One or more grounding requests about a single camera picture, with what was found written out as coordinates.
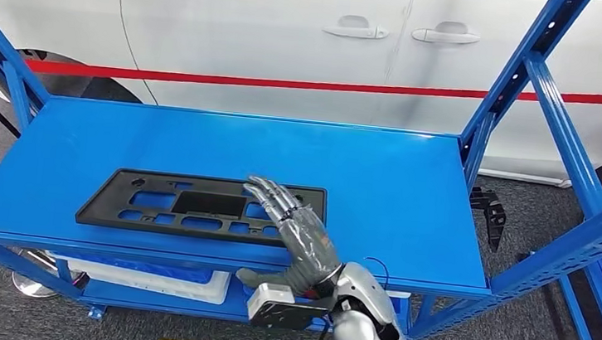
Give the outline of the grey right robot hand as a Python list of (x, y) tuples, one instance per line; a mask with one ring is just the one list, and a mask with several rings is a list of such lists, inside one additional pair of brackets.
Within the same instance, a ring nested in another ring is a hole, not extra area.
[(263, 283), (287, 285), (300, 296), (336, 273), (342, 263), (325, 225), (310, 205), (303, 204), (286, 187), (263, 177), (249, 176), (244, 189), (259, 200), (277, 227), (291, 261), (281, 274), (239, 269), (235, 276), (242, 284), (250, 289)]

